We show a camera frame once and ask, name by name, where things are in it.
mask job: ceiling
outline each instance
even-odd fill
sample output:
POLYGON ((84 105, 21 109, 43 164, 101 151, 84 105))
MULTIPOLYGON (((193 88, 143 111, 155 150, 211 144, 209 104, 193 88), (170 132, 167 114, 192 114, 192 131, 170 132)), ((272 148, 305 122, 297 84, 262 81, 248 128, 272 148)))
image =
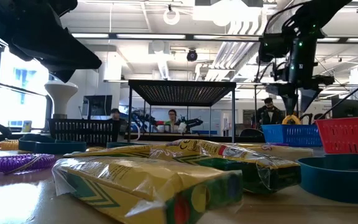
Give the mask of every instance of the ceiling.
MULTIPOLYGON (((290 0, 264 0, 265 2, 275 2, 276 7, 261 10, 260 15, 269 16, 275 10, 284 8, 290 0)), ((115 32, 115 33, 166 33, 166 34, 227 34, 232 32, 231 26, 217 26, 213 21, 196 21, 192 14, 195 11, 195 0, 158 0, 158 1, 108 1, 79 0, 78 7, 61 18, 62 26, 68 27, 71 32, 115 32), (168 9, 168 4, 172 5, 174 11, 179 11, 180 19, 175 25, 167 24, 163 15, 168 9)), ((358 6, 347 7, 339 11, 334 18, 324 27, 323 31, 330 37, 357 36, 358 37, 358 6)), ((173 12, 168 14, 168 18, 173 18, 173 12)), ((245 34, 261 34, 261 30, 254 30, 255 23, 259 22, 259 27, 264 27, 265 22, 258 21, 258 16, 248 17, 245 34)), ((148 40, 94 40, 81 39, 82 43, 89 46, 99 46, 96 54, 101 60, 106 60, 107 52, 111 46, 115 46, 124 59, 122 74, 124 77, 131 77, 138 74, 137 77, 151 77, 153 71, 158 71, 157 62, 159 58, 149 54, 148 40)), ((195 42, 195 41, 166 41, 169 45, 169 54, 167 57, 167 67, 172 71, 189 71, 195 73, 198 63, 211 64, 222 50, 222 42, 195 42), (187 62, 186 55, 189 49, 196 49, 198 53, 198 62, 187 62)), ((227 62, 231 58, 234 60, 236 51, 241 49, 240 44, 231 46, 233 53, 227 54, 227 62)), ((256 62, 249 60, 255 58, 251 54, 251 49, 247 53, 240 54, 243 64, 253 65, 256 62)), ((341 82, 347 82, 349 79, 349 69, 357 66, 358 63, 358 44, 318 44, 316 51, 316 60, 319 65, 314 69, 315 74, 332 74, 341 82)), ((241 70, 240 62, 234 66, 231 72, 225 73, 227 77, 232 77, 241 70)), ((253 69, 242 69, 242 73, 255 72, 253 69)))

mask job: purple bracelet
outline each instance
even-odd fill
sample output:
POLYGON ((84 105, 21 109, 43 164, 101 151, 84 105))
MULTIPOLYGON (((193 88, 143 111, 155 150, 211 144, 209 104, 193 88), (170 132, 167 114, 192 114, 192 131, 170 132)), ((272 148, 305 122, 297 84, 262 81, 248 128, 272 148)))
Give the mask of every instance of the purple bracelet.
POLYGON ((23 154, 0 157, 0 172, 10 173, 26 164, 33 162, 28 167, 19 171, 46 169, 54 165, 56 158, 50 154, 23 154))

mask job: shelf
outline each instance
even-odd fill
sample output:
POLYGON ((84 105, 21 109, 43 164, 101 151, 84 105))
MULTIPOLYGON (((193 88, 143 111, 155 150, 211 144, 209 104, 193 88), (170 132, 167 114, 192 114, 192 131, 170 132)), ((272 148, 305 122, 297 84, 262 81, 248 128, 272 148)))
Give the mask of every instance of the shelf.
POLYGON ((155 106, 213 106, 236 88, 234 82, 129 80, 128 85, 155 106))

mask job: window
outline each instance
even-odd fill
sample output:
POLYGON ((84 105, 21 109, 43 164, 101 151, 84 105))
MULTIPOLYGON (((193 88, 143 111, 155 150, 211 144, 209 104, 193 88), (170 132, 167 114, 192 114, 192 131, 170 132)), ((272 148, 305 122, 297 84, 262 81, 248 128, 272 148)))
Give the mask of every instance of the window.
POLYGON ((44 128, 48 78, 39 62, 25 62, 6 49, 0 66, 0 123, 19 128, 23 121, 32 121, 33 128, 44 128))

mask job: wooden table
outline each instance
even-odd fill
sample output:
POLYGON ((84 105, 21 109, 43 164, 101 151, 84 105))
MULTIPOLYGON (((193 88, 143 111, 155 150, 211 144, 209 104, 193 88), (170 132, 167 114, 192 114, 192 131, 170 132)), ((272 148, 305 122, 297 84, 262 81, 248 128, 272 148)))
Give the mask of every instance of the wooden table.
MULTIPOLYGON (((15 152, 2 152, 2 155, 15 152)), ((56 196, 51 170, 0 174, 0 223, 118 223, 72 197, 56 196)), ((241 207, 208 212, 198 224, 358 223, 358 205, 289 187, 273 195, 244 194, 241 207)))

